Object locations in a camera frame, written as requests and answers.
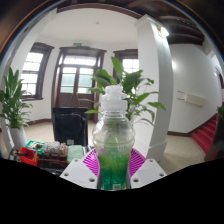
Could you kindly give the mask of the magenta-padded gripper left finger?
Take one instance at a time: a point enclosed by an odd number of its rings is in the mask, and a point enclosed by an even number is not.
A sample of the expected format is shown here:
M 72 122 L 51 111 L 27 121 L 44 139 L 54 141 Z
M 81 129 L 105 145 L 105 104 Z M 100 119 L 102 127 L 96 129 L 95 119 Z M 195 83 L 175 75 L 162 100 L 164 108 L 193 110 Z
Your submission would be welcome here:
M 99 161 L 95 150 L 91 150 L 81 159 L 73 159 L 60 177 L 81 187 L 96 189 L 99 181 Z

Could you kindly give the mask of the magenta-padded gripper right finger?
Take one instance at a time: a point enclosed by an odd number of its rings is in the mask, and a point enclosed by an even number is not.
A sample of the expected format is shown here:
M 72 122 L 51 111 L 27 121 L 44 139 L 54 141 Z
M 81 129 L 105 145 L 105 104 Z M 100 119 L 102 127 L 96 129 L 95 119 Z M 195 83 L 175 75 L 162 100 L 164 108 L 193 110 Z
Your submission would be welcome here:
M 165 171 L 154 159 L 146 159 L 136 149 L 131 150 L 128 162 L 128 186 L 141 188 L 166 176 Z

